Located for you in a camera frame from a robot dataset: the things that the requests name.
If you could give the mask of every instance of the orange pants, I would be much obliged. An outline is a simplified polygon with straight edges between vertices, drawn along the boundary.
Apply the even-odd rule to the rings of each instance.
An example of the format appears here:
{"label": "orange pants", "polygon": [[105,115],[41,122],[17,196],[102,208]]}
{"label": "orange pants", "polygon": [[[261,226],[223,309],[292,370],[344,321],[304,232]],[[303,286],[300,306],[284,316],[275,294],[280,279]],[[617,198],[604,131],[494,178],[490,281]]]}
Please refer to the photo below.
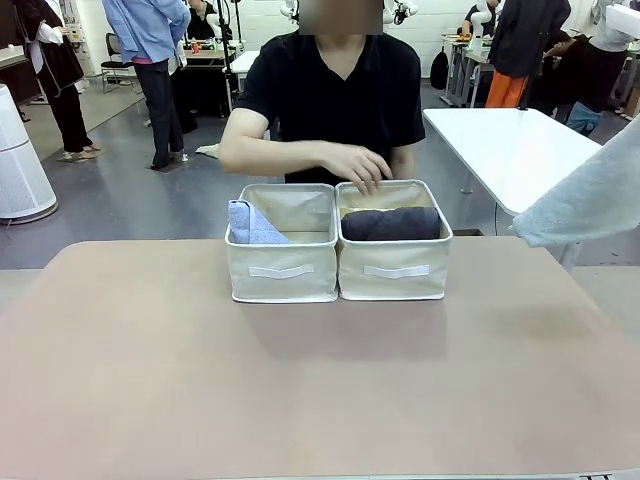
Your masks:
{"label": "orange pants", "polygon": [[516,108],[520,104],[520,97],[527,86],[528,78],[511,78],[493,72],[486,108]]}

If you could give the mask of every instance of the blue shirt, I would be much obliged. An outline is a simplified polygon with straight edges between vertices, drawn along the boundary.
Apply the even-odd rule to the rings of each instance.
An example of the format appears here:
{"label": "blue shirt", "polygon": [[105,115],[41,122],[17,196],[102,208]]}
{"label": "blue shirt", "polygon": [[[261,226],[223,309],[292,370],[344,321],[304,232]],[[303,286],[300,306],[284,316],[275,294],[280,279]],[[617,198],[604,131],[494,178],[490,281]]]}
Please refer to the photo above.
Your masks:
{"label": "blue shirt", "polygon": [[125,63],[133,57],[153,63],[173,57],[191,20],[181,0],[102,0],[102,5]]}

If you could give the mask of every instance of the person wearing orange pants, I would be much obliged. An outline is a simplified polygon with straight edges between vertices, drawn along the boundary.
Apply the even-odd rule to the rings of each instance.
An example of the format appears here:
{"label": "person wearing orange pants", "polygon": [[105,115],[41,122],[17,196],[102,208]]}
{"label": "person wearing orange pants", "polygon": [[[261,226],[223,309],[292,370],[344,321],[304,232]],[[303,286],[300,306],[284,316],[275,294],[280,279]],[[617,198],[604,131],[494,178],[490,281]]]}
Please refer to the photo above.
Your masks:
{"label": "person wearing orange pants", "polygon": [[528,78],[540,66],[549,32],[560,29],[571,13],[568,0],[507,0],[491,42],[495,68],[486,106],[520,106]]}
{"label": "person wearing orange pants", "polygon": [[486,108],[516,108],[520,105],[527,82],[528,77],[511,78],[494,72]]}

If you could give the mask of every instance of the person in blue shirt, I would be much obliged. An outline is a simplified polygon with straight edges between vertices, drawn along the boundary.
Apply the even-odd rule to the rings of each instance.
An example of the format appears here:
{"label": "person in blue shirt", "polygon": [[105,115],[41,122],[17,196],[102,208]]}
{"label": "person in blue shirt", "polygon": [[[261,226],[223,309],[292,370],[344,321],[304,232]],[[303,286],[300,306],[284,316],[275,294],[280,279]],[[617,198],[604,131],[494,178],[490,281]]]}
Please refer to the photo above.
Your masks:
{"label": "person in blue shirt", "polygon": [[102,0],[107,20],[120,42],[122,61],[131,62],[147,99],[156,153],[151,169],[187,161],[173,103],[169,58],[189,26],[182,0]]}

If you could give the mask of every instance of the hand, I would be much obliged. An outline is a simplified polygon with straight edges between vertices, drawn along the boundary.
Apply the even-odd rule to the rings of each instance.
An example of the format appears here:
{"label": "hand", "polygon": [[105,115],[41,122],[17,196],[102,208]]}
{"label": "hand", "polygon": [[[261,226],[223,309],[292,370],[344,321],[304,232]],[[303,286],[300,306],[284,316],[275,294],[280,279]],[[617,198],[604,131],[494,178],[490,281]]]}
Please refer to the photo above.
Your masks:
{"label": "hand", "polygon": [[320,142],[318,154],[324,168],[353,182],[363,195],[373,193],[385,177],[393,178],[387,162],[364,147]]}

